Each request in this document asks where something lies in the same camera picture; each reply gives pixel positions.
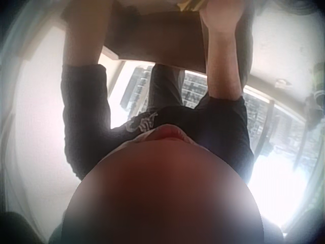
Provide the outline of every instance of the person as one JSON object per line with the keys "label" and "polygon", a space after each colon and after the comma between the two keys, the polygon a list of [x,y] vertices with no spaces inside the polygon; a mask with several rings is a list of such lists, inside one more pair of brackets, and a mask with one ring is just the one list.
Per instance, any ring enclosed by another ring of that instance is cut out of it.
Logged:
{"label": "person", "polygon": [[147,111],[111,129],[98,61],[112,1],[75,2],[61,90],[66,157],[82,182],[64,217],[65,243],[263,242],[246,185],[254,163],[242,97],[252,59],[247,3],[209,0],[200,10],[208,93],[195,109],[182,105],[184,70],[156,64]]}

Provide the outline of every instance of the gray pants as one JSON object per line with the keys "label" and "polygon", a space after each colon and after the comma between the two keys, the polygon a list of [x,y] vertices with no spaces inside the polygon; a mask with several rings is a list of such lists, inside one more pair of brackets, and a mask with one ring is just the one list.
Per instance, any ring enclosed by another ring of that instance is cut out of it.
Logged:
{"label": "gray pants", "polygon": [[[242,88],[244,88],[247,83],[247,78],[252,66],[253,19],[254,7],[252,4],[249,4],[236,28],[237,59]],[[155,112],[164,107],[183,106],[181,94],[184,77],[184,70],[156,64],[151,72],[147,111]],[[209,102],[209,99],[209,95],[206,94],[201,99],[196,109],[204,108]]]}

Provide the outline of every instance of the t-shirt sleeve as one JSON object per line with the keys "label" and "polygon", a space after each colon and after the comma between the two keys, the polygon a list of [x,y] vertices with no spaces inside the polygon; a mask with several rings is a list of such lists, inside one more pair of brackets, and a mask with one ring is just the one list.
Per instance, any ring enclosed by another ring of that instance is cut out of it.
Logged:
{"label": "t-shirt sleeve", "polygon": [[63,66],[65,153],[80,179],[110,151],[111,111],[106,82],[102,65]]}
{"label": "t-shirt sleeve", "polygon": [[241,97],[237,101],[210,98],[206,109],[211,119],[214,144],[210,150],[228,163],[248,183],[254,166],[247,130],[247,110]]}

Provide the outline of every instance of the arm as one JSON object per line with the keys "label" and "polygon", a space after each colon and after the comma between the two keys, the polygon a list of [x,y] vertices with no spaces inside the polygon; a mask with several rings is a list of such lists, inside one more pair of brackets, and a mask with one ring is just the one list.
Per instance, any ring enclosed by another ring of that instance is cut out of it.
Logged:
{"label": "arm", "polygon": [[243,0],[209,0],[201,10],[209,31],[207,76],[213,98],[235,101],[242,95],[235,31],[243,10]]}
{"label": "arm", "polygon": [[98,65],[111,2],[76,0],[68,18],[61,82],[65,153],[80,179],[109,153],[112,141],[106,70]]}

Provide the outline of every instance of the black t-shirt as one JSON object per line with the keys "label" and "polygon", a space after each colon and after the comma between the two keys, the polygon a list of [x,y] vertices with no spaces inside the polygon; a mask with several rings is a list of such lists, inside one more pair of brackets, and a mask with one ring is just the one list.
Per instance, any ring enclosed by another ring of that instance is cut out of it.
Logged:
{"label": "black t-shirt", "polygon": [[164,124],[181,128],[197,144],[227,162],[248,183],[254,163],[247,131],[245,101],[210,98],[207,106],[165,107],[110,128],[106,69],[102,65],[63,66],[61,90],[66,156],[83,179],[108,153],[125,141]]}

